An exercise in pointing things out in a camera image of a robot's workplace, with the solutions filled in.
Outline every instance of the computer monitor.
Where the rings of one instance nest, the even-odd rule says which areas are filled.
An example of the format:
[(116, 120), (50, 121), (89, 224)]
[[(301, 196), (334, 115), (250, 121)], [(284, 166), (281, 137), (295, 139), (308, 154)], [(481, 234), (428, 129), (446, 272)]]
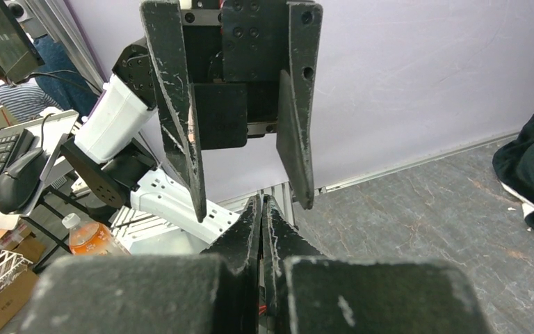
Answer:
[(0, 66), (7, 78), (19, 82), (43, 64), (24, 30), (0, 0)]

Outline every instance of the white bottle cap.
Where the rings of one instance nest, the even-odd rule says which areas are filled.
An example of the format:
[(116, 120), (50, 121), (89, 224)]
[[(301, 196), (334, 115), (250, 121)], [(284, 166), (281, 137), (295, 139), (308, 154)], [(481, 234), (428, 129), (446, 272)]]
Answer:
[(68, 216), (63, 218), (63, 225), (68, 229), (77, 226), (80, 222), (81, 218), (79, 218), (79, 216), (77, 216), (76, 214), (69, 214)]

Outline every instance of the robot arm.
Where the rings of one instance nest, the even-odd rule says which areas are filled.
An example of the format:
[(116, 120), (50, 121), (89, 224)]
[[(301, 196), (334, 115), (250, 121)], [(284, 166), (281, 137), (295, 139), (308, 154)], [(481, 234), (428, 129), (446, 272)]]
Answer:
[(164, 204), (133, 196), (147, 175), (165, 180), (132, 140), (158, 113), (166, 157), (199, 222), (209, 203), (201, 151), (241, 147), (269, 133), (277, 133), (296, 198), (311, 208), (309, 121), (322, 8), (312, 1), (203, 0), (182, 10), (177, 0), (147, 0), (140, 14), (145, 38), (122, 52), (89, 121), (62, 149), (90, 188), (110, 206), (163, 216), (150, 210)]

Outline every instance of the computer mouse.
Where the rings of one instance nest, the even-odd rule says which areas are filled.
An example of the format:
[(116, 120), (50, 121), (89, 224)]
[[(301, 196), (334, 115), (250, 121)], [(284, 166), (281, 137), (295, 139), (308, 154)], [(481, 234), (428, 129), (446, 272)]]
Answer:
[(9, 214), (23, 209), (40, 183), (47, 157), (34, 148), (14, 161), (0, 175), (0, 212)]

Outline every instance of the orange bottle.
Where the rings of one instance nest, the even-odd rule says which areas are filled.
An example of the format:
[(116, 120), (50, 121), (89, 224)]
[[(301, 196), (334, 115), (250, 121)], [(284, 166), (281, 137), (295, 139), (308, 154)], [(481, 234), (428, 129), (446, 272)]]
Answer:
[(69, 230), (69, 247), (75, 255), (126, 255), (130, 252), (117, 241), (111, 231), (96, 221), (82, 221), (76, 214), (63, 219)]

